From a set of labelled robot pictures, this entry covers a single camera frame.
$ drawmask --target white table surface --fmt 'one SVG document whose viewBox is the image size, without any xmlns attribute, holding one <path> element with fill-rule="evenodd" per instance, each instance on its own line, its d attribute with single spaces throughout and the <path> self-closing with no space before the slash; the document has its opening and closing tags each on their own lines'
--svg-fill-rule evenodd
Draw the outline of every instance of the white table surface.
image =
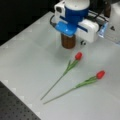
<svg viewBox="0 0 120 120">
<path fill-rule="evenodd" d="M 0 47 L 0 80 L 42 120 L 119 120 L 120 46 L 105 39 L 72 50 L 60 45 L 60 34 L 48 13 Z M 104 69 L 94 84 L 43 105 L 42 95 L 60 77 L 69 59 L 83 59 L 43 100 L 46 101 Z"/>
</svg>

